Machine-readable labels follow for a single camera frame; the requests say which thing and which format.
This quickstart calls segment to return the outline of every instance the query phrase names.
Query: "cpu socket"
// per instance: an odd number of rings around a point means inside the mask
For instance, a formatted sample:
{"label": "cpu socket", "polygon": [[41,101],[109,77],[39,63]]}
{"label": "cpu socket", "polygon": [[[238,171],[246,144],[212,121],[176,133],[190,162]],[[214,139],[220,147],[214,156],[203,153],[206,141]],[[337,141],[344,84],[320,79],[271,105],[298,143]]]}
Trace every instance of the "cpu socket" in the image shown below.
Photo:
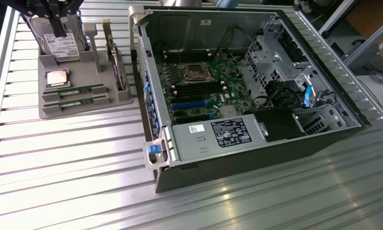
{"label": "cpu socket", "polygon": [[203,62],[183,64],[180,68],[187,82],[212,80],[208,67]]}

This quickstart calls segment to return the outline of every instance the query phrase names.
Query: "metal slatted surface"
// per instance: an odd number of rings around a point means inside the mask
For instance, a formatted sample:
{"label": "metal slatted surface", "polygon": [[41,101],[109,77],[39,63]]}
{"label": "metal slatted surface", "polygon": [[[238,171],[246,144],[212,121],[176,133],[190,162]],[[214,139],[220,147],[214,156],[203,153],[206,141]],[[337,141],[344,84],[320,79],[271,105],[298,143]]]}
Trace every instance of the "metal slatted surface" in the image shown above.
{"label": "metal slatted surface", "polygon": [[[126,14],[133,3],[155,4],[86,0],[81,6],[83,19],[111,19],[131,84]],[[0,57],[0,230],[383,229],[383,116],[300,14],[290,7],[262,7],[286,11],[372,128],[312,157],[155,194],[141,154],[137,101],[39,120],[37,44],[15,15]],[[101,34],[95,42],[102,46]]]}

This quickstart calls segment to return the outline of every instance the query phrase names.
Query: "white sticker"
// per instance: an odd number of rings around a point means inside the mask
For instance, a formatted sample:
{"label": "white sticker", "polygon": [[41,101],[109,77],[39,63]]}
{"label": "white sticker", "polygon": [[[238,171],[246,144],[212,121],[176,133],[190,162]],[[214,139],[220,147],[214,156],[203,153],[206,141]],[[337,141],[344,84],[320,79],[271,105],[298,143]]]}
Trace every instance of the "white sticker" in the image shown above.
{"label": "white sticker", "polygon": [[204,131],[203,125],[188,126],[190,133],[196,133]]}
{"label": "white sticker", "polygon": [[55,37],[53,34],[45,34],[43,37],[55,58],[79,55],[74,35],[71,33],[66,33],[66,37]]}
{"label": "white sticker", "polygon": [[81,104],[81,102],[73,102],[73,103],[69,103],[69,104],[61,104],[59,107],[65,108],[65,107],[70,107],[70,106],[79,105],[79,104]]}
{"label": "white sticker", "polygon": [[199,25],[211,25],[211,20],[202,20]]}
{"label": "white sticker", "polygon": [[61,92],[61,93],[59,93],[59,96],[66,96],[66,95],[78,94],[78,93],[79,93],[78,90],[69,91],[69,92]]}

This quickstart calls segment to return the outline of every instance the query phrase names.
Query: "motherboard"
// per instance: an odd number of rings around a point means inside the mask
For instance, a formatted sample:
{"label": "motherboard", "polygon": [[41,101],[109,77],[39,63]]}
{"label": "motherboard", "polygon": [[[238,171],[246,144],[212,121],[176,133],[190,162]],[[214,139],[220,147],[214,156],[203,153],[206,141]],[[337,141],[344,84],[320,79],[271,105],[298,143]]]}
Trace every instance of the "motherboard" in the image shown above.
{"label": "motherboard", "polygon": [[156,67],[172,124],[234,117],[251,106],[232,54],[198,58],[163,53]]}

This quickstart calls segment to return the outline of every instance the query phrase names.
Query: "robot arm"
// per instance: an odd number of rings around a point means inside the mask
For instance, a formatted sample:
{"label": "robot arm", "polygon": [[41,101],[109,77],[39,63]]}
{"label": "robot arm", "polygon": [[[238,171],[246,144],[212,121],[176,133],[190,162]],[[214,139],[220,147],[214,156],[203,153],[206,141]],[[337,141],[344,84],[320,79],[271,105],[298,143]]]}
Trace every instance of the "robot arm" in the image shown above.
{"label": "robot arm", "polygon": [[55,37],[65,37],[66,31],[59,18],[75,14],[83,0],[0,0],[26,16],[37,15],[49,20]]}

